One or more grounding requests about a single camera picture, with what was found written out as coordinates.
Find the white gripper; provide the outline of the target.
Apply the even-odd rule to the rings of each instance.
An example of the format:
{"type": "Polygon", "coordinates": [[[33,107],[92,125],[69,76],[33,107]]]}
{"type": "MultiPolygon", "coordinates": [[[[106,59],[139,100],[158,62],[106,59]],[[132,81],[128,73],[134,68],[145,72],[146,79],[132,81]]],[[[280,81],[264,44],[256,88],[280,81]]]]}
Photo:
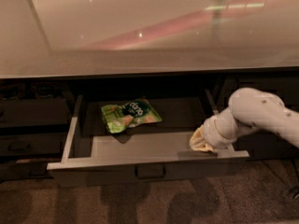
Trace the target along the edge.
{"type": "Polygon", "coordinates": [[[189,146],[194,151],[213,152],[225,149],[237,139],[237,124],[233,119],[220,119],[217,115],[206,119],[203,126],[192,134],[189,146]]]}

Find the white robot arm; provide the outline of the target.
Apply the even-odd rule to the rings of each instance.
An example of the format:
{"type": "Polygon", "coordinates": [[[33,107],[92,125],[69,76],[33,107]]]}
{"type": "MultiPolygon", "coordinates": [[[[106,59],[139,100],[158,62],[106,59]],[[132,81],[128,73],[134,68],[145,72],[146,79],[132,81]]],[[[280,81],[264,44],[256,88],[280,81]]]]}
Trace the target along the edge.
{"type": "Polygon", "coordinates": [[[299,113],[287,108],[275,94],[241,88],[231,94],[224,110],[195,130],[190,147],[195,151],[216,152],[258,130],[274,133],[299,147],[299,113]]]}

